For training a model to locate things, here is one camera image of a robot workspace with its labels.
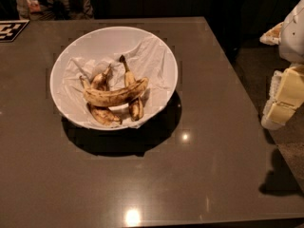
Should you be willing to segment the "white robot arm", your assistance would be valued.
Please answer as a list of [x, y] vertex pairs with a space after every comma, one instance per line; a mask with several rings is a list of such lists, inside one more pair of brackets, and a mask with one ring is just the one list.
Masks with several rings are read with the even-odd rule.
[[291, 63], [283, 72], [274, 72], [269, 99], [262, 113], [261, 125], [278, 130], [304, 104], [304, 0], [300, 0], [285, 20], [265, 32], [259, 41], [278, 46], [279, 56]]

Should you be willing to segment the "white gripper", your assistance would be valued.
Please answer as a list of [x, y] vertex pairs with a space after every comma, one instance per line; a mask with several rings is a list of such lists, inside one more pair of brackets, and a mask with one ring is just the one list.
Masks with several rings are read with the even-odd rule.
[[304, 103], [304, 66], [290, 65], [272, 76], [269, 99], [263, 111], [261, 125], [278, 130], [288, 122]]

